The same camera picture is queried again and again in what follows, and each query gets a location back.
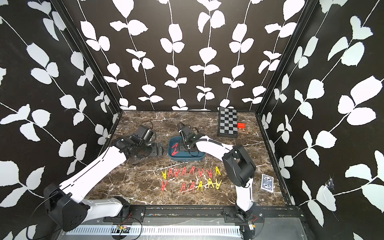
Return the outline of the small red block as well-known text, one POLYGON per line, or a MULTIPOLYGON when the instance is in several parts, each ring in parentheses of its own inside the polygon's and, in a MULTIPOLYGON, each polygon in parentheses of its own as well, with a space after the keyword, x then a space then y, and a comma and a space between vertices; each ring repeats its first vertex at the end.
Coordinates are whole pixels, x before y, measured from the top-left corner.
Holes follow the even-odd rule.
POLYGON ((238 129, 245 129, 246 128, 246 124, 245 123, 238 123, 237 127, 238 127, 238 129))

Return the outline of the white perforated rail strip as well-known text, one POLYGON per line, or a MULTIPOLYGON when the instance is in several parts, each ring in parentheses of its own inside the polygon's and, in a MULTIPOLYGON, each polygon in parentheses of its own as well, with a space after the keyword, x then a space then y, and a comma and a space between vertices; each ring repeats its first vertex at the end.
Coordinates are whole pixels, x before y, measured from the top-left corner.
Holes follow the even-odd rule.
POLYGON ((224 236, 240 237, 239 226, 125 226, 121 233, 116 225, 81 225, 66 232, 74 236, 224 236))

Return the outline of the black white checkerboard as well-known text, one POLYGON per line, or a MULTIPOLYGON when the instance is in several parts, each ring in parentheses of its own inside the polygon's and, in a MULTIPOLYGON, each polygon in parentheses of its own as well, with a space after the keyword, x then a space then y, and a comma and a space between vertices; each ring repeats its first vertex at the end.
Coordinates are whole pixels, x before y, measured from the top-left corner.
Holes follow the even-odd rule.
POLYGON ((237 138, 238 137, 238 115, 237 110, 219 108, 219 128, 218 136, 226 138, 237 138))

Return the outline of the black front mounting rail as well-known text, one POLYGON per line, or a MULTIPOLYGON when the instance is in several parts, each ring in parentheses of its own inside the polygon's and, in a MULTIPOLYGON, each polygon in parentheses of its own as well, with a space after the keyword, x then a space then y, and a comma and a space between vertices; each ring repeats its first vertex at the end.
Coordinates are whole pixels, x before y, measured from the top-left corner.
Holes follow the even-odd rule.
POLYGON ((294 206, 255 206, 248 214, 241 216, 235 206, 200 206, 200 205, 131 205, 123 207, 116 217, 98 217, 104 223, 122 222, 141 223, 149 218, 222 218, 225 223, 246 224, 263 223, 266 218, 304 219, 299 207, 294 206))

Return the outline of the yellow clothespin second row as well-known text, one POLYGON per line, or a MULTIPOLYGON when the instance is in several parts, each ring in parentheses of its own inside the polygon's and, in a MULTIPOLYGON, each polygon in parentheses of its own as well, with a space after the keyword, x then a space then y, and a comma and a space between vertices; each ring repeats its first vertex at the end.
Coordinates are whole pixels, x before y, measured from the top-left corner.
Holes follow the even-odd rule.
POLYGON ((208 179, 208 186, 207 186, 207 187, 208 187, 208 188, 209 188, 209 187, 212 187, 212 188, 215 187, 211 178, 208 179))
POLYGON ((204 189, 203 182, 200 181, 197 190, 201 190, 201 192, 203 192, 203 189, 204 189))
POLYGON ((220 181, 218 182, 218 180, 216 179, 216 189, 217 189, 217 190, 220 189, 221 183, 222 183, 222 180, 220 180, 220 181))

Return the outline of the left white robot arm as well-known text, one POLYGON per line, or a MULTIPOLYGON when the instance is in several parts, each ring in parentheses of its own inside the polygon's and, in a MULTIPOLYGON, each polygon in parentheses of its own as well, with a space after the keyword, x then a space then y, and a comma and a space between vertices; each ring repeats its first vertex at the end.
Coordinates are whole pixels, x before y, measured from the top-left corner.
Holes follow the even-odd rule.
POLYGON ((87 200, 86 195, 113 169, 132 157, 162 156, 164 148, 155 143, 156 132, 140 125, 130 136, 117 138, 99 157, 79 173, 59 185, 44 190, 45 208, 49 217, 65 232, 83 222, 117 216, 124 201, 117 198, 87 200))

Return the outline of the blue playing card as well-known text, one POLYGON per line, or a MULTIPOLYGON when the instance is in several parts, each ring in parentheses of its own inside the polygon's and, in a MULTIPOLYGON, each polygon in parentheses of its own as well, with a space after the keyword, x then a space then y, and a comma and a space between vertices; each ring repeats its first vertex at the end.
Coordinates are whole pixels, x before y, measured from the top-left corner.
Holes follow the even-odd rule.
POLYGON ((272 176, 262 174, 261 190, 267 191, 269 193, 274 192, 274 178, 272 176))

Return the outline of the red clothespin second row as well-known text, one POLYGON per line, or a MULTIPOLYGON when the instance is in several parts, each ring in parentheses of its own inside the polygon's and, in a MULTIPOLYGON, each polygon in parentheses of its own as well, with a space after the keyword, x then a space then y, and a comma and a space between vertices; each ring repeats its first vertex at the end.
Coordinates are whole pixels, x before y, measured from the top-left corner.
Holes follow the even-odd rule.
POLYGON ((189 191, 194 192, 194 191, 195 191, 195 187, 196 187, 196 183, 195 183, 195 181, 193 181, 193 182, 191 183, 191 185, 190 185, 189 191))
POLYGON ((183 183, 180 192, 185 193, 186 191, 187 191, 186 183, 183 183))
POLYGON ((164 191, 165 190, 165 188, 166 188, 166 186, 167 186, 167 183, 168 183, 168 181, 162 181, 162 187, 161 187, 161 190, 162 191, 164 191))

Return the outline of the small circuit board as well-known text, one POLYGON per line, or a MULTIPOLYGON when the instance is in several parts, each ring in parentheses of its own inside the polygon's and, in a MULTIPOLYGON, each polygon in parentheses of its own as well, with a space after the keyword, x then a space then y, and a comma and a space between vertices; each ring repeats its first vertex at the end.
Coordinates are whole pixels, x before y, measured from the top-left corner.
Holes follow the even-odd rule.
POLYGON ((130 230, 131 230, 130 226, 117 225, 114 228, 112 228, 111 233, 115 235, 124 235, 124 234, 129 234, 130 230))

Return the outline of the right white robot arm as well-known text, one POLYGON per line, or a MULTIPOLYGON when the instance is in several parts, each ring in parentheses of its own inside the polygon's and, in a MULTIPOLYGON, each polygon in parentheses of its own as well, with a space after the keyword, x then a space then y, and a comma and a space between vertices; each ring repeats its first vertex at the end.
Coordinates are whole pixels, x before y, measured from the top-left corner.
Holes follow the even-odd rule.
POLYGON ((252 186, 257 167, 244 146, 220 143, 203 133, 195 133, 191 126, 182 122, 178 123, 178 132, 186 149, 197 148, 223 162, 228 178, 236 186, 237 216, 243 222, 249 220, 254 205, 252 186))

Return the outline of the teal plastic storage box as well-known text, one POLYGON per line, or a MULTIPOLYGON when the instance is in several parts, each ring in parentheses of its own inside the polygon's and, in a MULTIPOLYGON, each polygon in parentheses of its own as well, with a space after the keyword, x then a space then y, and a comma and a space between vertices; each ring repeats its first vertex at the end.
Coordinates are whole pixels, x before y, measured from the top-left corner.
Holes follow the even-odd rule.
POLYGON ((201 161, 205 158, 206 153, 200 152, 198 150, 179 150, 179 152, 172 157, 171 154, 173 152, 172 146, 176 143, 179 143, 179 140, 181 140, 182 137, 173 137, 169 141, 168 146, 168 156, 173 160, 177 162, 197 162, 201 161))

